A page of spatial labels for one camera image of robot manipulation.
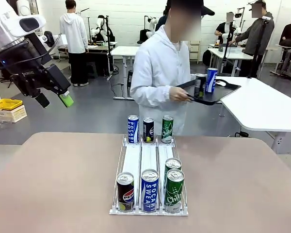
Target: white hoodie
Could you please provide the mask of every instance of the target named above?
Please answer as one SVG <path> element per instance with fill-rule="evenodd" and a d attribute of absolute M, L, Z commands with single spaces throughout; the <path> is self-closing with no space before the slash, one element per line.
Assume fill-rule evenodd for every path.
<path fill-rule="evenodd" d="M 83 19 L 75 13 L 66 13 L 60 18 L 60 33 L 68 41 L 68 52 L 84 53 L 88 45 Z"/>
<path fill-rule="evenodd" d="M 180 51 L 166 35 L 164 26 L 138 50 L 130 95 L 139 104 L 139 120 L 154 119 L 155 134 L 162 132 L 162 118 L 174 118 L 174 134 L 181 134 L 186 118 L 187 102 L 169 99 L 169 90 L 191 80 L 189 49 L 181 42 Z"/>

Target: beverage can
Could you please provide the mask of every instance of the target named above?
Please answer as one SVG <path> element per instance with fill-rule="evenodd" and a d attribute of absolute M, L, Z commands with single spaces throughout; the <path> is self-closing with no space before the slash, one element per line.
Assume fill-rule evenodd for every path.
<path fill-rule="evenodd" d="M 196 98 L 204 97 L 206 79 L 207 79 L 206 74 L 196 75 L 196 83 L 195 83 L 195 90 L 194 90 L 194 96 Z"/>
<path fill-rule="evenodd" d="M 117 176 L 116 182 L 119 211 L 132 211 L 135 204 L 134 176 L 129 172 L 122 172 Z"/>
<path fill-rule="evenodd" d="M 152 118 L 144 119 L 144 142 L 154 141 L 154 120 Z"/>
<path fill-rule="evenodd" d="M 130 143 L 139 142 L 139 117 L 136 115 L 128 117 L 128 141 Z"/>
<path fill-rule="evenodd" d="M 165 193 L 165 210 L 169 213 L 178 213 L 181 210 L 182 189 L 184 173 L 178 169 L 167 172 L 167 184 Z"/>
<path fill-rule="evenodd" d="M 173 137 L 174 119 L 171 116 L 164 116 L 162 121 L 162 142 L 171 143 Z"/>
<path fill-rule="evenodd" d="M 182 162 L 179 159 L 176 158 L 170 158 L 167 159 L 165 162 L 165 174 L 164 174 L 164 189 L 166 188 L 166 182 L 167 182 L 167 172 L 171 169 L 178 169 L 181 170 L 182 168 Z"/>
<path fill-rule="evenodd" d="M 159 190 L 159 173 L 147 169 L 141 174 L 141 207 L 142 211 L 152 213 L 156 211 Z"/>
<path fill-rule="evenodd" d="M 208 68 L 205 92 L 213 93 L 215 89 L 215 81 L 218 75 L 218 69 Z"/>

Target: blue can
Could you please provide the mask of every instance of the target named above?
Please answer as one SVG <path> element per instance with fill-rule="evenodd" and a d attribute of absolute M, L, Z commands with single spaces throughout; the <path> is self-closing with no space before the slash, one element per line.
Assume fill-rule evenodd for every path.
<path fill-rule="evenodd" d="M 143 212 L 152 213 L 156 211 L 158 190 L 158 172 L 152 169 L 145 170 L 141 174 L 141 207 Z"/>
<path fill-rule="evenodd" d="M 128 141 L 130 143 L 139 142 L 139 117 L 136 115 L 128 117 Z"/>
<path fill-rule="evenodd" d="M 215 80 L 218 75 L 218 69 L 208 68 L 205 92 L 213 93 L 215 88 Z"/>

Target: black tray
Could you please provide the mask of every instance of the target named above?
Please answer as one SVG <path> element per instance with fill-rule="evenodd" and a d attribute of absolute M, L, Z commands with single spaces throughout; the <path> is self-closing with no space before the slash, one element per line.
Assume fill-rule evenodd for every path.
<path fill-rule="evenodd" d="M 181 87 L 182 89 L 186 90 L 193 101 L 202 103 L 204 105 L 214 105 L 217 102 L 220 101 L 225 96 L 228 96 L 229 94 L 233 93 L 237 89 L 239 89 L 241 86 L 230 84 L 227 81 L 224 81 L 222 79 L 217 79 L 216 82 L 223 82 L 226 85 L 221 86 L 216 83 L 215 89 L 213 93 L 206 93 L 204 97 L 202 98 L 196 98 L 194 97 L 194 88 L 195 88 L 195 80 L 189 81 L 187 83 L 181 84 L 178 87 Z"/>

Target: white plastic divider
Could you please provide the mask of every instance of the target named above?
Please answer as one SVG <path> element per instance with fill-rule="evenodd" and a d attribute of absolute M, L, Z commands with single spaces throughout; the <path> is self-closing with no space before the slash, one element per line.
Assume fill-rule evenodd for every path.
<path fill-rule="evenodd" d="M 182 191 L 181 211 L 179 213 L 168 213 L 164 206 L 164 172 L 165 162 L 169 158 L 178 158 L 176 142 L 172 139 L 171 144 L 159 143 L 156 138 L 153 143 L 143 143 L 142 139 L 138 144 L 130 144 L 126 137 L 123 138 L 123 146 L 120 151 L 120 158 L 116 176 L 121 172 L 130 172 L 134 176 L 135 206 L 131 212 L 119 211 L 117 184 L 115 178 L 113 206 L 110 210 L 111 215 L 150 215 L 150 216 L 188 216 L 187 195 L 184 183 Z M 141 174 L 146 169 L 158 171 L 160 175 L 157 208 L 153 213 L 142 212 L 141 208 Z"/>

